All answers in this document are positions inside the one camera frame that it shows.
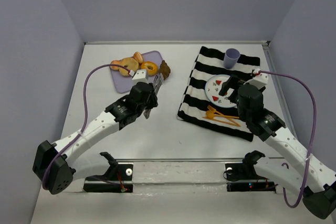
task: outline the purple tray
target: purple tray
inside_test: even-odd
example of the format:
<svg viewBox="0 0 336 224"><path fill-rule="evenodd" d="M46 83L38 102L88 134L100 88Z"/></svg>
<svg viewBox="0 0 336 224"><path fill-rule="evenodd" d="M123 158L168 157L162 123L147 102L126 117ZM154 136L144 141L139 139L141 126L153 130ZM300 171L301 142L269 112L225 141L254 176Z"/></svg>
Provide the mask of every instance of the purple tray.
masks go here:
<svg viewBox="0 0 336 224"><path fill-rule="evenodd" d="M160 67L161 62L163 60L161 54L158 51L145 52L144 54L141 55L143 57L143 61L151 61L155 63L158 68ZM112 69L110 70L112 74L113 83L116 88L115 90L118 93L125 93L130 91L133 86L132 77L122 76L119 73L119 71L114 71ZM154 77L155 76L149 76L148 81L153 82Z"/></svg>

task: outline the black stripe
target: black stripe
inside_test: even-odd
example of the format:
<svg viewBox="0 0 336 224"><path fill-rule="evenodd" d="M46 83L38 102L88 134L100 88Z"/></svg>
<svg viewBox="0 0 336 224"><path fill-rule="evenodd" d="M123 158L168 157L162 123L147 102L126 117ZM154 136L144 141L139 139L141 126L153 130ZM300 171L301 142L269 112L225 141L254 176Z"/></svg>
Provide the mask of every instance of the black stripe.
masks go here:
<svg viewBox="0 0 336 224"><path fill-rule="evenodd" d="M202 120L198 120L197 118L193 117L193 116L189 116L187 114L185 114L183 111L179 111L177 114L180 118L182 118L184 121L195 124L197 126L212 130L212 131L216 131L216 132L220 132L223 134L227 134L230 136L236 136L236 137L241 137L247 141L252 142L253 140L253 134L252 133L248 133L248 132L244 132L244 131L240 131L240 130L236 130L236 129L231 129L228 127L224 127L224 126L219 126L217 124L212 124L206 121L202 121Z"/></svg>
<svg viewBox="0 0 336 224"><path fill-rule="evenodd" d="M224 56L225 56L225 53L217 49L206 48L206 47L201 47L200 54L205 57L216 58L219 60L224 60ZM252 66L260 66L260 58L240 55L238 59L238 63L245 64L245 65L252 65Z"/></svg>
<svg viewBox="0 0 336 224"><path fill-rule="evenodd" d="M204 80L197 80L194 77L190 78L189 85L196 89L205 89L206 81Z"/></svg>
<svg viewBox="0 0 336 224"><path fill-rule="evenodd" d="M198 108L199 110L202 110L202 111L207 111L208 110L207 107L210 105L211 107L215 108L219 113L222 113L223 115L238 116L237 108L221 108L221 107L218 107L212 104L209 101L192 97L189 94L185 95L183 102L187 103L191 107Z"/></svg>
<svg viewBox="0 0 336 224"><path fill-rule="evenodd" d="M236 70L227 70L225 68L219 68L219 67L214 67L214 66L209 66L200 62L197 62L195 65L195 68L198 71L201 72L205 72L208 74L213 74L213 75L218 75L218 74L227 74L227 75L231 75L234 74L236 76L238 76L239 78L243 79L243 80L249 80L251 79L251 74L250 73L243 73L240 71L236 71Z"/></svg>

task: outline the wall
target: wall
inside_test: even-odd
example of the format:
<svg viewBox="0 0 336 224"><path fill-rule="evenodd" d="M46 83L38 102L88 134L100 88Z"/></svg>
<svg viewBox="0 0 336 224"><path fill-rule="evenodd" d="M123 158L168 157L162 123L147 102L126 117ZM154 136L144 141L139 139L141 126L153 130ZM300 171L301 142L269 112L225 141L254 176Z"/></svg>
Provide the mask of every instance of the wall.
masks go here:
<svg viewBox="0 0 336 224"><path fill-rule="evenodd" d="M313 153L334 170L335 17L335 0L295 0L270 46L276 70L295 75L311 88L318 110ZM292 81L282 80L282 88L298 137L308 146L312 124L310 98Z"/></svg>
<svg viewBox="0 0 336 224"><path fill-rule="evenodd" d="M30 223L36 147L60 137L83 44L61 0L0 6L0 218Z"/></svg>
<svg viewBox="0 0 336 224"><path fill-rule="evenodd" d="M84 41L271 40L294 0L62 0Z"/></svg>

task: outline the table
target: table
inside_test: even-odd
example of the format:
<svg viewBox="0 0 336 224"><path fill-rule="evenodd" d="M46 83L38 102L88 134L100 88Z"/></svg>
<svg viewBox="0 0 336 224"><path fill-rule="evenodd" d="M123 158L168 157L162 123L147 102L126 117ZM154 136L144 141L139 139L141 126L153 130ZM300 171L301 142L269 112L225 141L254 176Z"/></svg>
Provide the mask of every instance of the table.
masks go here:
<svg viewBox="0 0 336 224"><path fill-rule="evenodd" d="M95 67L134 52L157 50L172 69L158 95L159 106L146 120L140 117L122 131L106 137L84 156L102 151L117 159L153 160L239 160L253 150L266 156L280 155L258 138L251 143L181 122L176 119L182 94L193 62L201 46L225 51L237 48L242 54L257 56L261 68L269 70L261 45L229 44L123 44L86 45L72 92L62 137L79 129L83 121L82 88L86 75ZM281 118L283 113L272 79L264 92L265 107ZM89 121L123 94L114 90L109 69L96 72L87 88ZM289 209L280 193L228 193L225 185L138 186L132 194L87 194L66 192L51 195L41 190L32 224L44 223L332 223L308 212L303 204ZM289 195L290 202L295 200Z"/></svg>

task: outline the black wire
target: black wire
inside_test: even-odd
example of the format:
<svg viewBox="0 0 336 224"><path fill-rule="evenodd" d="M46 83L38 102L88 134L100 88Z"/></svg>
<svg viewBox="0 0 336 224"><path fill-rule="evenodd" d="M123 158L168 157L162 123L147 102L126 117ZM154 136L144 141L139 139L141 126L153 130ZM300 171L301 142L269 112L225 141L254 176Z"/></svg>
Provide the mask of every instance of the black wire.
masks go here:
<svg viewBox="0 0 336 224"><path fill-rule="evenodd" d="M224 177L224 174L227 174L227 171L223 172L223 178L225 178L227 181L230 181L230 182L237 182L237 181L239 181L239 179L237 179L237 180L230 180L230 179Z"/></svg>

